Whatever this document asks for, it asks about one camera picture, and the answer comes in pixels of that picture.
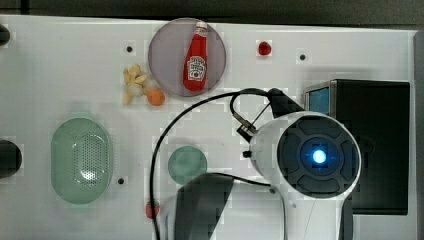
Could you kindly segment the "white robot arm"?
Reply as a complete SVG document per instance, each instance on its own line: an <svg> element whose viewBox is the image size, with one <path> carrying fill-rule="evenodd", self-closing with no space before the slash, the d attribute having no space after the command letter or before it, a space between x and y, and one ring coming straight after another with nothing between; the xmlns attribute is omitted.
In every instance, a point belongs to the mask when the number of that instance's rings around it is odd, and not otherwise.
<svg viewBox="0 0 424 240"><path fill-rule="evenodd" d="M272 121L255 127L242 119L237 132L262 181L224 173L194 178L155 217L157 240L353 240L349 197L361 173L355 138L278 89L260 94Z"/></svg>

